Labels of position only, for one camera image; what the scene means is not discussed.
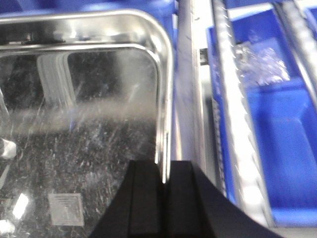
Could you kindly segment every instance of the black plastic part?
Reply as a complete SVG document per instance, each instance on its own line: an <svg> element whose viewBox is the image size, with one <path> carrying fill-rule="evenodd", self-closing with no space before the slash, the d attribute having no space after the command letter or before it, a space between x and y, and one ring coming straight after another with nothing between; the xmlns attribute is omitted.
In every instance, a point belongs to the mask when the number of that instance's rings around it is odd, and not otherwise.
<svg viewBox="0 0 317 238"><path fill-rule="evenodd" d="M162 235L163 189L158 167L150 160L135 163L130 237Z"/></svg>
<svg viewBox="0 0 317 238"><path fill-rule="evenodd" d="M197 165L171 162L163 190L152 161L131 161L90 238L281 238L227 200Z"/></svg>
<svg viewBox="0 0 317 238"><path fill-rule="evenodd" d="M200 65L209 64L207 48L200 49Z"/></svg>
<svg viewBox="0 0 317 238"><path fill-rule="evenodd" d="M167 195L168 236L171 238L203 237L190 162L173 161L171 163Z"/></svg>
<svg viewBox="0 0 317 238"><path fill-rule="evenodd" d="M153 161L130 161L117 195L90 238L162 237L162 188Z"/></svg>
<svg viewBox="0 0 317 238"><path fill-rule="evenodd" d="M131 161L115 199L89 236L90 238L128 237L134 167L135 164Z"/></svg>
<svg viewBox="0 0 317 238"><path fill-rule="evenodd" d="M249 218L227 200L194 164L199 206L217 238L281 238Z"/></svg>

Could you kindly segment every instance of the blue plastic bin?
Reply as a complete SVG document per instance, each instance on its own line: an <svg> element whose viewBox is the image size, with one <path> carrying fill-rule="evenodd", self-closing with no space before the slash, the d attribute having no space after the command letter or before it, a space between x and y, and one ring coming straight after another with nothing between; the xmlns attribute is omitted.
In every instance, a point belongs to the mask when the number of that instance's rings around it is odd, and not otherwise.
<svg viewBox="0 0 317 238"><path fill-rule="evenodd" d="M2 16L134 8L154 16L173 39L174 0L0 0Z"/></svg>
<svg viewBox="0 0 317 238"><path fill-rule="evenodd" d="M247 90L273 218L282 227L317 225L317 114L273 10L232 22L237 41L252 39L255 52L273 48L291 80ZM235 203L225 135L213 29L209 29L213 96L220 108L220 136L228 198Z"/></svg>

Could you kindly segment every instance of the square label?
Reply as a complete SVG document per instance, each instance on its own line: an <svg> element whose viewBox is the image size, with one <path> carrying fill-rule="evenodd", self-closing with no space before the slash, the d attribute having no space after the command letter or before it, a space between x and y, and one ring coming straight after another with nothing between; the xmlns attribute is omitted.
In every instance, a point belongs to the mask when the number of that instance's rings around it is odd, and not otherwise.
<svg viewBox="0 0 317 238"><path fill-rule="evenodd" d="M53 226L84 226L80 193L49 194Z"/></svg>

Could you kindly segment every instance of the clear plastic bag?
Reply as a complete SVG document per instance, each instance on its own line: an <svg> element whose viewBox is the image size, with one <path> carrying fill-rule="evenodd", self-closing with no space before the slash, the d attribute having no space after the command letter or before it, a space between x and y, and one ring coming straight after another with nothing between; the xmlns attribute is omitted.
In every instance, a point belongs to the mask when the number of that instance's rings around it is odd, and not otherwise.
<svg viewBox="0 0 317 238"><path fill-rule="evenodd" d="M236 46L236 56L245 88L289 81L284 61L268 47L255 53L250 42Z"/></svg>

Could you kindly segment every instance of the stainless steel tray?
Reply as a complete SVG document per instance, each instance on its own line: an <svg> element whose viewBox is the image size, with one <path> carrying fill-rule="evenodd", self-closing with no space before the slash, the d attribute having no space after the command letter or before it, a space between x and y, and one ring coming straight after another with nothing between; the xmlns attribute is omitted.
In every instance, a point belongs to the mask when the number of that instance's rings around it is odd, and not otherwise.
<svg viewBox="0 0 317 238"><path fill-rule="evenodd" d="M88 236L129 160L166 182L173 56L151 16L7 18L0 35L0 137L17 150L0 158L0 236Z"/></svg>

